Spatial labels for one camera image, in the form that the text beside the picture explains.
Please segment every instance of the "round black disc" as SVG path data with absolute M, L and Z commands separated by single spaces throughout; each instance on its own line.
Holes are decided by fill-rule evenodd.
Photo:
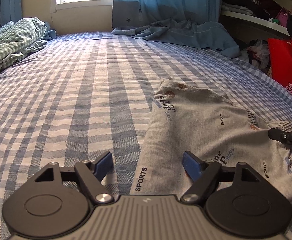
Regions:
M 89 212 L 84 195 L 62 185 L 16 193 L 4 203 L 2 215 L 11 232 L 27 238 L 62 235 L 79 225 Z
M 206 202 L 207 215 L 224 231 L 241 237 L 266 238 L 284 232 L 291 220 L 289 201 L 258 184 L 213 193 Z

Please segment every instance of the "silver screw head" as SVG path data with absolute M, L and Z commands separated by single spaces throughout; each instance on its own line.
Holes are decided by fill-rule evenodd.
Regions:
M 183 196 L 183 200 L 186 202 L 194 202 L 198 200 L 198 196 L 196 194 L 187 194 Z
M 100 203 L 108 203 L 113 200 L 113 197 L 107 193 L 102 193 L 96 196 L 96 200 Z

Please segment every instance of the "gray fabric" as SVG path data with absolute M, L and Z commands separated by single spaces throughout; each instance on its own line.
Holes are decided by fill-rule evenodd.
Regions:
M 291 200 L 292 150 L 268 138 L 271 127 L 292 131 L 289 122 L 268 124 L 211 90 L 163 79 L 130 193 L 180 197 L 192 184 L 182 166 L 188 150 L 225 166 L 247 162 Z
M 223 11 L 230 11 L 230 12 L 236 12 L 236 13 L 241 13 L 241 14 L 246 14 L 249 16 L 254 16 L 254 12 L 252 12 L 250 9 L 244 7 L 244 6 L 239 6 L 235 4 L 228 4 L 223 2 L 222 4 L 222 10 Z

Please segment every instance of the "green checkered blanket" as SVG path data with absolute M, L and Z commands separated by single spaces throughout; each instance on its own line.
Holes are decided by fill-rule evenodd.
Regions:
M 24 18 L 0 28 L 0 72 L 44 48 L 46 26 L 38 18 Z

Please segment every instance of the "window frame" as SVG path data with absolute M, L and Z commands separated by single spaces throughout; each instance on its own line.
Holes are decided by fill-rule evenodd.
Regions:
M 78 2 L 65 2 L 65 0 L 51 0 L 50 12 L 55 13 L 57 10 L 87 7 L 87 6 L 100 6 L 100 5 L 113 5 L 113 0 L 89 0 Z

